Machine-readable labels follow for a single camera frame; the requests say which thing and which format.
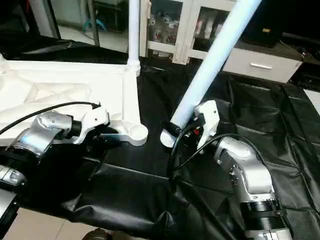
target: table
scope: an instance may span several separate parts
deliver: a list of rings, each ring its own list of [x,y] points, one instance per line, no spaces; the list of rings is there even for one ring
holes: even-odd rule
[[[0,39],[0,52],[10,60],[120,63],[126,58],[72,41],[14,34]],[[166,178],[169,152],[160,143],[161,121],[169,119],[194,73],[192,67],[143,60],[138,96],[147,143],[109,146],[106,154],[105,146],[94,151],[57,146],[49,156],[55,161],[47,161],[25,206],[149,239],[243,239],[229,177],[210,154],[184,168],[180,180]],[[320,117],[303,89],[220,74],[203,100],[209,99],[218,106],[218,132],[246,136],[261,151],[294,239],[319,239]]]

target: white cabinet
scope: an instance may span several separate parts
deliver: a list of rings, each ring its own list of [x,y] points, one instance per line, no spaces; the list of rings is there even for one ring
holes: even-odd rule
[[[301,61],[234,48],[223,71],[286,83]]]
[[[140,55],[187,64],[204,59],[233,0],[141,0]]]
[[[140,56],[186,65],[205,59],[234,0],[141,0]],[[298,52],[239,41],[223,71],[286,83],[302,64]]]

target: round base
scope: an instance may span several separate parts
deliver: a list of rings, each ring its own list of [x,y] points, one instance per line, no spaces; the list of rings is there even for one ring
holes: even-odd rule
[[[175,144],[176,138],[166,130],[163,130],[160,135],[160,141],[167,148],[172,148]]]

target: black cable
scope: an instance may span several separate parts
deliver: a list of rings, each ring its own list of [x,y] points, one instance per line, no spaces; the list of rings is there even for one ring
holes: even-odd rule
[[[61,108],[61,107],[64,107],[64,106],[69,106],[69,105],[78,105],[78,104],[83,104],[83,105],[91,105],[93,109],[95,108],[98,108],[100,107],[101,105],[100,104],[96,104],[96,103],[92,103],[92,102],[88,102],[88,101],[71,101],[71,102],[65,102],[65,103],[61,103],[61,104],[58,104],[58,105],[54,105],[54,106],[50,106],[50,107],[47,107],[47,108],[44,108],[42,110],[39,110],[39,111],[35,111],[33,113],[30,113],[24,117],[21,117],[19,118],[18,120],[10,123],[8,126],[4,127],[3,129],[0,130],[0,135],[3,134],[4,132],[8,131],[9,129],[13,128],[15,125],[23,122],[24,120],[27,120],[29,118],[32,118],[38,114],[42,114],[46,111],[50,111],[52,109],[56,109],[56,108]]]

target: metal pole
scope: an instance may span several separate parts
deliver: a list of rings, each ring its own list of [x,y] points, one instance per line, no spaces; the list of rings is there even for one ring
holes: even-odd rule
[[[88,0],[88,6],[89,6],[89,15],[91,20],[91,29],[92,29],[94,45],[100,47],[94,0]]]

